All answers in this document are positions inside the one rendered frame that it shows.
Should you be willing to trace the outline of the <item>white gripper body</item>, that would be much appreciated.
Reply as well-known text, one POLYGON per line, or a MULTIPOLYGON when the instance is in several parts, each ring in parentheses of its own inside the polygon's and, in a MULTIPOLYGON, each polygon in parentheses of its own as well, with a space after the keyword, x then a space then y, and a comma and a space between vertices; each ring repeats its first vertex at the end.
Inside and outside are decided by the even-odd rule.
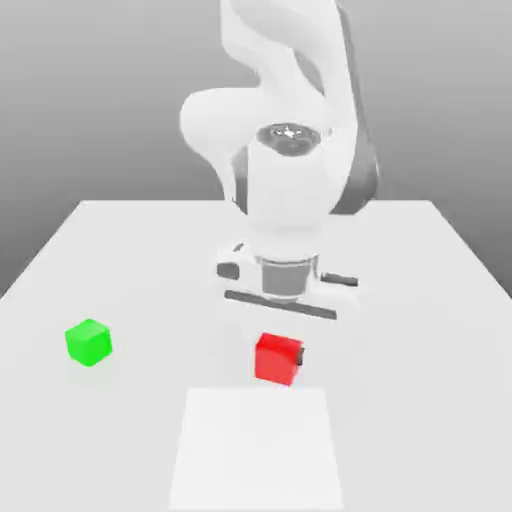
POLYGON ((360 320, 357 289, 339 284, 313 283, 303 295, 295 299, 266 297, 262 293, 243 290, 227 282, 217 285, 217 293, 225 301, 283 310, 328 321, 360 320))

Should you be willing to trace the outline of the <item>small green cube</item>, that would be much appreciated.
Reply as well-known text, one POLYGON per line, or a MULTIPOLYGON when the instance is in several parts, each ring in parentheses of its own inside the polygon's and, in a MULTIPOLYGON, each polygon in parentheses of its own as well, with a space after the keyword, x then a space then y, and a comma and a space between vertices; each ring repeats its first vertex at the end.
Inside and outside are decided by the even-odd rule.
POLYGON ((86 319, 65 332, 69 356, 91 367, 112 353, 110 329, 93 319, 86 319))

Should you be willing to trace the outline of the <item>small red cube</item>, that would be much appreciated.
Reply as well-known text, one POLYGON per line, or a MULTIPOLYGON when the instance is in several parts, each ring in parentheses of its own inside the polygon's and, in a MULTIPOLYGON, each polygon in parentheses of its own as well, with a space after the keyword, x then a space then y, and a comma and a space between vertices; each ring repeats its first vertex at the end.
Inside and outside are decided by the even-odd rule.
POLYGON ((255 345, 254 376, 291 386, 299 369, 296 358, 301 347, 302 341, 263 333, 255 345))

